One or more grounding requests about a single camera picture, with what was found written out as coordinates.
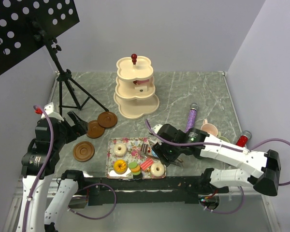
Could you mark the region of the chocolate cake slice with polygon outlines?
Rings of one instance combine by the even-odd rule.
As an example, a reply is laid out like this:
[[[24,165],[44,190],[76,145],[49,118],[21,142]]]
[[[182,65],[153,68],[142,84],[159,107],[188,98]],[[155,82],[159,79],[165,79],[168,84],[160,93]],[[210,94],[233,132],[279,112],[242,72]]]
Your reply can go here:
[[[141,145],[141,152],[144,154],[150,154],[151,153],[151,147],[149,144],[143,143]]]

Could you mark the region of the white cake slice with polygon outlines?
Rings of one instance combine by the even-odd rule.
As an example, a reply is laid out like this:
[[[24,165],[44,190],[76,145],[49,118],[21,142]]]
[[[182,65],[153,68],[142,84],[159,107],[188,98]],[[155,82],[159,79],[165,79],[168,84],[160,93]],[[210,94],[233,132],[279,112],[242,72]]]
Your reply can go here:
[[[146,93],[147,91],[148,91],[148,87],[147,87],[147,85],[145,85],[145,86],[135,86],[135,92],[137,93],[137,94],[140,94],[140,93]]]

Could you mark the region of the pink cake slice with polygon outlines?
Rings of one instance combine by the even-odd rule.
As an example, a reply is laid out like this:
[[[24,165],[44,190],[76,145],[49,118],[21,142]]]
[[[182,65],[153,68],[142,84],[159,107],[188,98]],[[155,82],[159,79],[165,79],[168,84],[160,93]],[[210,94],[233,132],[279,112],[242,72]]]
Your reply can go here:
[[[138,85],[147,84],[149,81],[150,81],[149,79],[147,79],[147,80],[142,80],[142,81],[139,80],[139,81],[137,81],[137,84],[138,84]]]

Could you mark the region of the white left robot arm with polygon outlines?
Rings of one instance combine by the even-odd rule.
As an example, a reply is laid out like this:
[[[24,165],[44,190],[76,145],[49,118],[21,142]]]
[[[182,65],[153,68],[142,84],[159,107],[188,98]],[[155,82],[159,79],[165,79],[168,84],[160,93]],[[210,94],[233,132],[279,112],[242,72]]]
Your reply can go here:
[[[59,152],[67,143],[87,133],[87,122],[73,111],[68,113],[71,126],[58,113],[43,112],[35,127],[35,138],[22,158],[23,198],[18,232],[57,232],[59,222],[74,194],[86,188],[82,171],[67,170],[50,204],[47,195]]]

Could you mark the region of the red striped cake slice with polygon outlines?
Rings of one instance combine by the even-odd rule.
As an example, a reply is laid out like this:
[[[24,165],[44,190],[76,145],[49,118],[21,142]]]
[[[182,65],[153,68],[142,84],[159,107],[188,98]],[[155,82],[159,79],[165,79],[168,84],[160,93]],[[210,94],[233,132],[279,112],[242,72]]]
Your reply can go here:
[[[151,158],[147,158],[143,163],[141,163],[140,167],[142,171],[146,171],[148,168],[151,167],[151,165],[154,163],[154,161]]]

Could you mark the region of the floral serving tray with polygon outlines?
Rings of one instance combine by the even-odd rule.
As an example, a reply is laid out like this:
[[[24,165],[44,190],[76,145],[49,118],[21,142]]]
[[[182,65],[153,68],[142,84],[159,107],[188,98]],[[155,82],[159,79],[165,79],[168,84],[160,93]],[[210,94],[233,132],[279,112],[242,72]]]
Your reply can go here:
[[[113,138],[108,142],[108,151],[107,151],[107,160],[106,160],[106,177],[109,179],[133,179],[132,173],[130,169],[128,168],[127,171],[124,174],[116,174],[113,168],[114,162],[117,160],[124,160],[127,162],[127,165],[130,162],[137,162],[139,165],[143,163],[147,157],[143,158],[141,155],[138,154],[138,152],[141,152],[141,145],[143,143],[149,144],[148,138]],[[118,157],[113,153],[113,148],[118,143],[124,143],[127,147],[127,153],[123,157]],[[150,168],[148,168],[146,171],[142,171],[143,179],[157,179],[157,178],[165,178],[166,177],[166,166],[164,165],[165,173],[161,177],[154,177],[151,172]]]

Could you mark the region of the stacked colourful macarons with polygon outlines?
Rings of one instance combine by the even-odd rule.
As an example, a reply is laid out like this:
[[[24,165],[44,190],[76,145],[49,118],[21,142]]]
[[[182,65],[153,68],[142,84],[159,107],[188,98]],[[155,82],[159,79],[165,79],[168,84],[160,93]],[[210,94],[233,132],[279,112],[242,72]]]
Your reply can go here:
[[[137,162],[135,162],[135,161],[130,162],[128,164],[128,168],[130,169],[130,171],[132,173],[133,179],[136,179],[136,180],[142,179],[143,174],[141,172],[141,167]]]

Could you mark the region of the purple glitter microphone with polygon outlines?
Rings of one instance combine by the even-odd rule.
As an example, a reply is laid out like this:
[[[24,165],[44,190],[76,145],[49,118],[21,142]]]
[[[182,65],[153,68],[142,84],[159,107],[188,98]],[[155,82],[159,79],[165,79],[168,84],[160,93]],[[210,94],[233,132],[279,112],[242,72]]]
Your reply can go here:
[[[190,105],[190,111],[188,114],[188,120],[187,120],[187,124],[186,124],[186,128],[185,128],[185,132],[187,132],[189,129],[194,127],[198,108],[199,107],[198,107],[197,103],[195,103],[195,102]]]

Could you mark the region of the white glazed donut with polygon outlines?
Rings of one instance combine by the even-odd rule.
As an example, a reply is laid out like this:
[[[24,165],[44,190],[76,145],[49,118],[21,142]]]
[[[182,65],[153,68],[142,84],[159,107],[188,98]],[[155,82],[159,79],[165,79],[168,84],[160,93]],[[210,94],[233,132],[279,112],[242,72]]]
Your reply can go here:
[[[127,153],[127,147],[124,143],[118,143],[113,148],[113,153],[118,157],[123,157]]]

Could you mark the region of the pink cup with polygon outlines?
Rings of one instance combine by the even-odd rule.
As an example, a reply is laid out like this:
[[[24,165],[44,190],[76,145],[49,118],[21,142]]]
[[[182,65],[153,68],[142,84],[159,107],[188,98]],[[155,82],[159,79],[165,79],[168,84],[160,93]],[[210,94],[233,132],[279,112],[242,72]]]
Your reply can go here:
[[[215,137],[218,136],[217,127],[215,125],[209,123],[207,119],[203,120],[203,124],[201,126],[201,130],[205,131],[205,132],[207,132],[207,133],[209,133],[209,134],[211,134],[211,135],[213,135]]]

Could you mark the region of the light green cup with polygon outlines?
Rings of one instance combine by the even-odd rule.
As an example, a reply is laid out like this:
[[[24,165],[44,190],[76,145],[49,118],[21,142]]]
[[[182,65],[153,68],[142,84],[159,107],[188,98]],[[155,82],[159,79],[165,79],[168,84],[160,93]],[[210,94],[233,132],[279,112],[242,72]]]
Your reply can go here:
[[[220,139],[220,140],[222,140],[222,141],[225,141],[225,142],[227,142],[227,143],[230,142],[227,138],[225,138],[225,137],[223,137],[223,136],[218,136],[218,139]]]

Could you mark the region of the cream three-tier cake stand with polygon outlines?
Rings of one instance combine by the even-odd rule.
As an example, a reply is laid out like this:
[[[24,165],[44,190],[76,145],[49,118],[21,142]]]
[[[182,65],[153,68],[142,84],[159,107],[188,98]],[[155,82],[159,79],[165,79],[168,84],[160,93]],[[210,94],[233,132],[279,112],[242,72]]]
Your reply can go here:
[[[114,101],[118,105],[120,114],[126,119],[136,120],[156,112],[160,101],[156,95],[151,60],[145,56],[132,54],[130,57],[119,59],[116,67]],[[150,80],[147,84],[137,84],[137,81],[147,79]],[[135,92],[135,86],[145,85],[148,87],[146,93],[137,94]]]

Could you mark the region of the red glitter microphone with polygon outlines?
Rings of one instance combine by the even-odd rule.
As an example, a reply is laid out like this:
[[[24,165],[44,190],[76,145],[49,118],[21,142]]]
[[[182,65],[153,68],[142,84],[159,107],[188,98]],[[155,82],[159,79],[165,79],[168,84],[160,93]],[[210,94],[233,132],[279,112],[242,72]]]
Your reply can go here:
[[[236,142],[236,145],[239,147],[245,147],[248,140],[250,140],[251,137],[252,137],[251,132],[249,132],[248,130],[242,131],[241,136],[239,137],[239,139]]]

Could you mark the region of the black perforated music stand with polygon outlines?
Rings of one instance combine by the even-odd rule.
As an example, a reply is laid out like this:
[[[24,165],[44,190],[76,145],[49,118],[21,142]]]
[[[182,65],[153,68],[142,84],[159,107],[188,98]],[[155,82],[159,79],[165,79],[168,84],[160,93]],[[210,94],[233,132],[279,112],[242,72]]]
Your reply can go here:
[[[0,0],[0,75],[46,47],[59,75],[59,108],[62,103],[62,86],[65,85],[75,103],[73,109],[81,110],[73,87],[83,91],[87,99],[95,101],[104,111],[108,109],[72,78],[70,70],[63,70],[57,53],[62,49],[57,37],[79,23],[73,0]]]

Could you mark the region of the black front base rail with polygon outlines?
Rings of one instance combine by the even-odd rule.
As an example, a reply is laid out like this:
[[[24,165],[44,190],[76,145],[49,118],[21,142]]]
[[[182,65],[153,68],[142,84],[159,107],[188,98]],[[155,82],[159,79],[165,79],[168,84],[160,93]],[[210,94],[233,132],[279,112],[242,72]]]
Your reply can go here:
[[[123,180],[86,178],[85,185],[103,184],[89,188],[89,205],[119,203],[198,203],[200,195],[212,193],[197,176],[168,176],[162,179]]]

